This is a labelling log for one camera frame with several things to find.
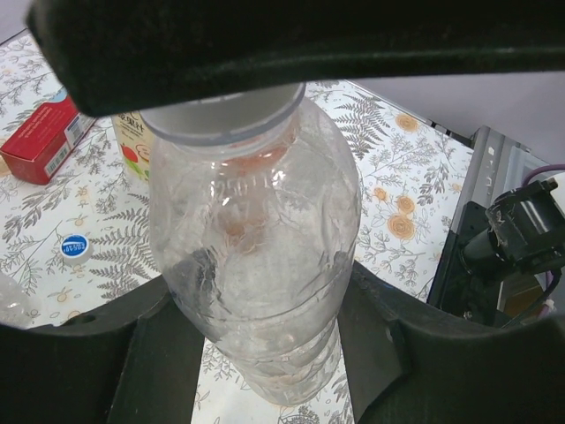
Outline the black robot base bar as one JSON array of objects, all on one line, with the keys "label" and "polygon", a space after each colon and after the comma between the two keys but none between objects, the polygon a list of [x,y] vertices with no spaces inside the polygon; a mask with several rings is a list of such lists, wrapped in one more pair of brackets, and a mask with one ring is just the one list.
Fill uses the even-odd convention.
[{"label": "black robot base bar", "polygon": [[[457,232],[448,235],[428,304],[488,327],[505,328],[547,308],[564,266],[564,215],[552,201],[463,207]],[[546,287],[510,317],[501,290],[520,278],[543,275]]]}]

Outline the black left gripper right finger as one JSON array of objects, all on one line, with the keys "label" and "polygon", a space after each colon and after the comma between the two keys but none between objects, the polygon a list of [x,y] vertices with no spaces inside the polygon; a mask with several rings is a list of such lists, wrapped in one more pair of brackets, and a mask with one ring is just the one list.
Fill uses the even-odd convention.
[{"label": "black left gripper right finger", "polygon": [[494,329],[355,264],[338,315],[357,423],[561,423],[564,320]]}]

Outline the white cap of bottle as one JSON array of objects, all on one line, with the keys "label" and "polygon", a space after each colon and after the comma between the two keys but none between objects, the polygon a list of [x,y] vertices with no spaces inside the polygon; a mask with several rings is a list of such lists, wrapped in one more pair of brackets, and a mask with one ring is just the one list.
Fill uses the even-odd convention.
[{"label": "white cap of bottle", "polygon": [[142,110],[140,116],[160,139],[191,147],[219,147],[279,125],[304,95],[305,84],[294,83]]}]

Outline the white blue-print bottle cap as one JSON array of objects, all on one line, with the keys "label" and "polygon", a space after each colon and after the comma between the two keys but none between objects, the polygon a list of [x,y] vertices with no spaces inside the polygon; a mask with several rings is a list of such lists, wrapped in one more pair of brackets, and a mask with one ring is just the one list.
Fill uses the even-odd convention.
[{"label": "white blue-print bottle cap", "polygon": [[91,258],[93,251],[92,242],[82,234],[71,234],[65,237],[59,245],[61,257],[69,266],[86,263]]}]

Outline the clear plastic bottle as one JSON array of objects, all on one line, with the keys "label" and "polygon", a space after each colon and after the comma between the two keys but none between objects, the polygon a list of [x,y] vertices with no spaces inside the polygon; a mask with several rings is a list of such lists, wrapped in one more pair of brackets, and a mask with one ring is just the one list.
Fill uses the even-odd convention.
[{"label": "clear plastic bottle", "polygon": [[111,121],[126,168],[137,179],[147,182],[153,133],[138,112],[117,114]]}]

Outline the small clear water bottle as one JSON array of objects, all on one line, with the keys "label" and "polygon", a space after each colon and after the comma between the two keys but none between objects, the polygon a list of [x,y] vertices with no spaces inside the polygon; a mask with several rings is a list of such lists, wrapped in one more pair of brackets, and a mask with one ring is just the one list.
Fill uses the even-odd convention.
[{"label": "small clear water bottle", "polygon": [[36,303],[25,294],[11,277],[0,276],[0,322],[15,328],[27,329],[32,326],[31,312]]}]

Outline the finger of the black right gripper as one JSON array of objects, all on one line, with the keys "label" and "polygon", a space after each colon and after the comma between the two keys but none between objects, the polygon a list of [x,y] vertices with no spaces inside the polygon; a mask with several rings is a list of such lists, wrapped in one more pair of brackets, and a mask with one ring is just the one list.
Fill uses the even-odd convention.
[{"label": "finger of the black right gripper", "polygon": [[564,67],[561,1],[33,1],[26,25],[92,117],[293,82]]}]

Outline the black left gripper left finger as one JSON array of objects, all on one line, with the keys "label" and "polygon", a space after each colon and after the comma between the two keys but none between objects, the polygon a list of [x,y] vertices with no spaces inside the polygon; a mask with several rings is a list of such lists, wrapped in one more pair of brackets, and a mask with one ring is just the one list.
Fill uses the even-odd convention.
[{"label": "black left gripper left finger", "polygon": [[188,423],[204,337],[161,278],[60,326],[1,327],[3,423]]}]

